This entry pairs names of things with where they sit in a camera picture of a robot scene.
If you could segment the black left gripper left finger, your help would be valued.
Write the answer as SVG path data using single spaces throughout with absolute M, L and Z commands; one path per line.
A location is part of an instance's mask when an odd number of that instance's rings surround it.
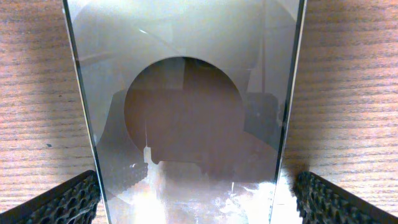
M 78 176 L 1 214 L 2 224 L 90 224 L 101 192 L 95 171 Z

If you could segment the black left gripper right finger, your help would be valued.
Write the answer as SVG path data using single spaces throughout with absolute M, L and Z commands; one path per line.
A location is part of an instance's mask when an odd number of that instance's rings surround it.
M 391 215 L 328 180 L 304 171 L 294 182 L 297 211 L 306 224 L 397 223 Z

